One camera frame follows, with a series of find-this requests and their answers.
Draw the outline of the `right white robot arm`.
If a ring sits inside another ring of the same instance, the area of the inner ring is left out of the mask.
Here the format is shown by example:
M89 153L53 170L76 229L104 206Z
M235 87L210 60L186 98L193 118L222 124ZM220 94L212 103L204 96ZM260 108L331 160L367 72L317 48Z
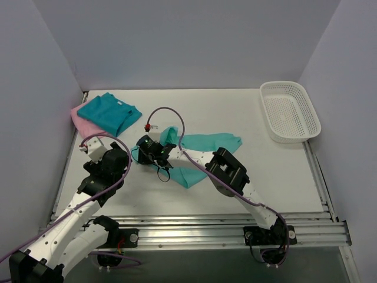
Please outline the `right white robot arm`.
M222 195L237 199L252 215L262 230L262 238L268 243L277 242L288 233L285 220L274 209L267 206L251 185L247 169L227 149L197 151L182 145L166 144L143 136L136 144L138 162L155 165L158 169L194 169L205 173Z

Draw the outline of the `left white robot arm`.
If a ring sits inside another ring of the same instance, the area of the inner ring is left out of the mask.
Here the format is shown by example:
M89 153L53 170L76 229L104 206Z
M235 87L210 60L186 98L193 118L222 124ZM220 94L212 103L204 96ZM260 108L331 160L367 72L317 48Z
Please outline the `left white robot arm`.
M110 146L107 149L96 137L80 146L90 158L84 164L88 177L56 221L9 256L11 282L63 282L94 249L118 242L119 224L107 216L95 218L85 232L78 233L122 187L130 169L127 146L120 140Z

